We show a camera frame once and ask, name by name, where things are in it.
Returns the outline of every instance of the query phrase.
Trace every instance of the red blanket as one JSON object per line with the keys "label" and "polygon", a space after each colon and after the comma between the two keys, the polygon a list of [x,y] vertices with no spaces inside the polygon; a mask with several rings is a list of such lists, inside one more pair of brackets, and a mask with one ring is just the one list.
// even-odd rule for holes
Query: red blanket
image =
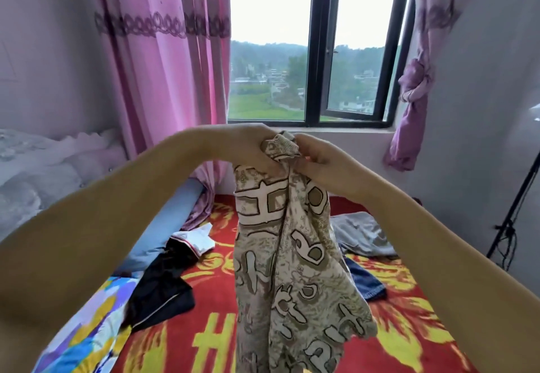
{"label": "red blanket", "polygon": [[[364,210],[338,197],[330,205],[332,215]],[[183,275],[193,287],[195,308],[133,334],[112,373],[234,373],[238,217],[232,196],[218,196],[210,222],[215,249]],[[370,303],[378,336],[347,343],[337,373],[476,372],[401,260],[351,258],[386,285],[388,297]]]}

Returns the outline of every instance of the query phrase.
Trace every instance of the black window frame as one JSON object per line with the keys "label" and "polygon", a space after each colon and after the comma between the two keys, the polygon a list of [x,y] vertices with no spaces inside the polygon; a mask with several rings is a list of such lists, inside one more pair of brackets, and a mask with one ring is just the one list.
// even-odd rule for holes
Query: black window frame
{"label": "black window frame", "polygon": [[[240,120],[229,123],[260,122],[271,127],[389,128],[394,124],[399,103],[398,77],[407,63],[415,21],[415,0],[394,0],[380,72],[375,107],[372,115],[328,109],[330,74],[339,0],[311,0],[309,20],[306,104],[304,120]],[[401,40],[402,50],[396,59]],[[388,115],[384,114],[388,105]],[[340,117],[353,121],[321,121],[321,117]]]}

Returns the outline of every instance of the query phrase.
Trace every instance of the sky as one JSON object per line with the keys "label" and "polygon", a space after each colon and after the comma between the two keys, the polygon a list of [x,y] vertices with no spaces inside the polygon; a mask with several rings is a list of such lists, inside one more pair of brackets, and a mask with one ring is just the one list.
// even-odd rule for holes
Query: sky
{"label": "sky", "polygon": [[[339,0],[335,45],[382,47],[393,0]],[[232,38],[307,46],[311,0],[231,0]]]}

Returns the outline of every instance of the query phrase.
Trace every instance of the curtain knot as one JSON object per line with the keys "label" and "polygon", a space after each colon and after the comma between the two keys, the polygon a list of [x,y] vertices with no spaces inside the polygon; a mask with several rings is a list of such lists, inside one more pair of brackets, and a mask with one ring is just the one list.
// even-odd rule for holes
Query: curtain knot
{"label": "curtain knot", "polygon": [[402,88],[401,100],[413,103],[429,93],[433,82],[433,71],[421,60],[414,58],[405,67],[398,82]]}

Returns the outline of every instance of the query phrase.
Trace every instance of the pink curtain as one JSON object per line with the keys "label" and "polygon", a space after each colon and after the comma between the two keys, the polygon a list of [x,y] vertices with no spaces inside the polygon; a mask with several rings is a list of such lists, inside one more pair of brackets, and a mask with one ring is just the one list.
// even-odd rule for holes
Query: pink curtain
{"label": "pink curtain", "polygon": [[[113,71],[130,158],[177,131],[227,121],[230,0],[97,0],[96,27]],[[193,176],[206,187],[184,228],[212,209],[222,162]]]}
{"label": "pink curtain", "polygon": [[412,171],[422,147],[434,62],[460,15],[456,6],[456,0],[416,0],[418,53],[399,79],[401,99],[408,105],[384,157],[384,162],[398,171]]}

